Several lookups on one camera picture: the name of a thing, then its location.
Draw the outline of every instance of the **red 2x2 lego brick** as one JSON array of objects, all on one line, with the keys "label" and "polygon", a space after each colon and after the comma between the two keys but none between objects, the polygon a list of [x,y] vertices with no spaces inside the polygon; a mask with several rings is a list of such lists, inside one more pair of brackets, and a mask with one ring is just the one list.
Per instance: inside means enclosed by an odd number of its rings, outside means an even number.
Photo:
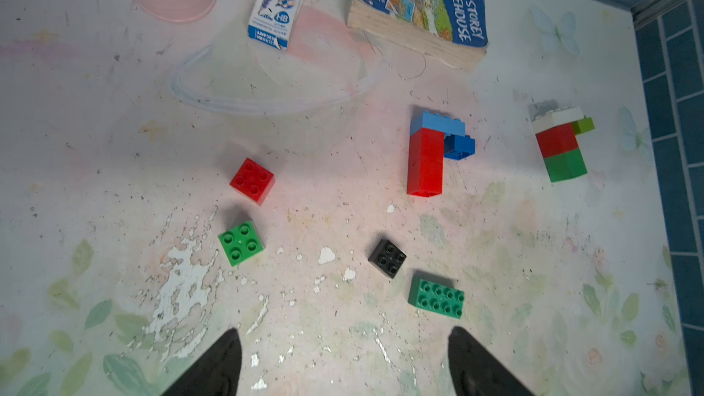
[{"label": "red 2x2 lego brick", "polygon": [[247,158],[234,175],[230,186],[261,206],[274,182],[274,173]]},{"label": "red 2x2 lego brick", "polygon": [[576,142],[575,129],[571,124],[552,127],[535,135],[543,158],[571,152],[579,148]]},{"label": "red 2x2 lego brick", "polygon": [[409,195],[429,198],[442,193],[445,134],[421,128],[410,137],[408,149]]}]

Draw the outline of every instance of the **green lego brick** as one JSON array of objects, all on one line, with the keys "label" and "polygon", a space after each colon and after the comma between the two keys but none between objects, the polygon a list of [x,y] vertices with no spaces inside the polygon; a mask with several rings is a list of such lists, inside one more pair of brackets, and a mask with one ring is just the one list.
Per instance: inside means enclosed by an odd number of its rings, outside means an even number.
[{"label": "green lego brick", "polygon": [[586,174],[586,165],[579,149],[545,158],[545,167],[548,169],[550,182],[574,179]]},{"label": "green lego brick", "polygon": [[464,302],[465,293],[461,290],[438,285],[420,277],[414,277],[410,284],[408,303],[418,309],[460,319]]},{"label": "green lego brick", "polygon": [[594,128],[594,120],[592,118],[582,118],[572,123],[572,130],[575,131],[575,135],[582,135],[594,130]]},{"label": "green lego brick", "polygon": [[242,263],[255,254],[264,251],[259,236],[252,221],[246,221],[242,225],[218,235],[220,244],[223,245],[224,253],[230,260],[230,265]]}]

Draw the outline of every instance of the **green 2x2 lego brick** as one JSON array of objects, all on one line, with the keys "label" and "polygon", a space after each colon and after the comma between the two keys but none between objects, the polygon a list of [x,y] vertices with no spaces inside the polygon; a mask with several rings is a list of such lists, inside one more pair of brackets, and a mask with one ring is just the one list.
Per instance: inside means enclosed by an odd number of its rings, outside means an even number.
[{"label": "green 2x2 lego brick", "polygon": [[550,182],[574,179],[586,174],[586,165],[579,149],[545,158],[545,167],[548,169]]},{"label": "green 2x2 lego brick", "polygon": [[461,290],[438,285],[420,277],[414,277],[410,284],[408,303],[418,309],[460,319],[464,302],[465,293]]},{"label": "green 2x2 lego brick", "polygon": [[235,226],[233,229],[218,235],[217,238],[220,239],[224,253],[232,266],[240,264],[253,255],[264,251],[264,246],[259,240],[252,221],[246,221],[240,226]]}]

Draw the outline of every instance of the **tile grout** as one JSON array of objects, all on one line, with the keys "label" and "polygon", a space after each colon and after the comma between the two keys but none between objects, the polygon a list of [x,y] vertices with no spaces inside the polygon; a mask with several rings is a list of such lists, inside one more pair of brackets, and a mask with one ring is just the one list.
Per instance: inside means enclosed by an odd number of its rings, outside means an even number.
[{"label": "tile grout", "polygon": [[682,127],[679,124],[679,107],[676,102],[674,95],[674,82],[672,80],[672,68],[670,67],[670,54],[667,51],[667,43],[664,41],[664,23],[663,16],[657,17],[657,30],[660,34],[660,48],[663,50],[663,60],[664,60],[664,70],[667,73],[667,87],[670,91],[670,104],[672,105],[672,118],[674,119],[674,130],[677,137],[677,145],[679,147],[679,158],[682,166],[682,173],[684,177],[684,188],[687,194],[687,203],[689,207],[689,216],[692,221],[692,233],[694,234],[694,245],[696,247],[696,254],[699,260],[699,274],[701,276],[701,282],[704,284],[704,257],[702,257],[702,242],[701,234],[696,232],[699,229],[699,223],[697,222],[696,210],[694,208],[694,193],[692,191],[692,183],[689,178],[689,170],[687,169],[687,157],[684,150],[684,140],[682,139]]}]

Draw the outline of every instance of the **leaf pattern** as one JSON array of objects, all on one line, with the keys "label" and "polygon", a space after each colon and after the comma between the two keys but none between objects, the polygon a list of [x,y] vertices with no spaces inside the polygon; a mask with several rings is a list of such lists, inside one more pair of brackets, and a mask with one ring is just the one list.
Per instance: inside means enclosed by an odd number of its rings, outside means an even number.
[{"label": "leaf pattern", "polygon": [[60,396],[73,396],[81,389],[86,381],[91,362],[93,362],[92,353],[86,353],[81,359],[76,361],[76,364],[68,370],[66,377],[61,383]]},{"label": "leaf pattern", "polygon": [[73,266],[73,273],[76,277],[79,277],[90,268],[90,262],[93,260],[94,252],[91,244],[85,239],[76,246],[71,256],[71,265]]},{"label": "leaf pattern", "polygon": [[69,291],[68,278],[61,278],[47,288],[49,299],[62,309],[79,309],[78,299]]},{"label": "leaf pattern", "polygon": [[105,300],[93,306],[93,309],[88,313],[86,318],[85,328],[90,329],[93,326],[98,326],[103,321],[108,319],[110,312],[113,310],[113,301]]},{"label": "leaf pattern", "polygon": [[670,258],[670,250],[667,246],[663,246],[663,260],[666,267],[672,269],[672,259]]},{"label": "leaf pattern", "polygon": [[68,333],[63,330],[52,330],[51,333],[48,334],[48,338],[54,341],[54,344],[56,344],[59,350],[73,352],[73,341]]},{"label": "leaf pattern", "polygon": [[12,380],[16,374],[20,373],[30,362],[32,354],[29,349],[19,349],[7,359],[0,362],[0,385],[4,385]]},{"label": "leaf pattern", "polygon": [[123,315],[115,315],[115,324],[121,331],[118,339],[128,344],[134,337],[142,333],[142,329],[149,325],[149,320],[134,313],[125,313]]},{"label": "leaf pattern", "polygon": [[665,324],[667,324],[667,327],[669,327],[673,333],[676,333],[677,327],[674,325],[674,318],[672,317],[672,312],[670,312],[670,308],[667,307],[667,304],[663,305],[663,319]]},{"label": "leaf pattern", "polygon": [[621,307],[621,317],[625,321],[633,321],[638,316],[638,307],[640,304],[640,297],[638,294],[631,294],[628,296],[626,301],[623,302],[623,307]]},{"label": "leaf pattern", "polygon": [[51,372],[36,375],[22,386],[17,396],[47,396],[47,385]]},{"label": "leaf pattern", "polygon": [[146,380],[142,367],[129,356],[105,356],[103,371],[125,396],[155,396],[154,387]]},{"label": "leaf pattern", "polygon": [[638,337],[636,336],[636,333],[633,330],[626,330],[625,332],[621,333],[621,341],[625,345],[633,345],[636,343],[636,340]]},{"label": "leaf pattern", "polygon": [[596,297],[596,291],[592,285],[584,285],[582,288],[584,294],[584,301],[589,309],[594,312],[594,315],[601,316],[601,302]]}]

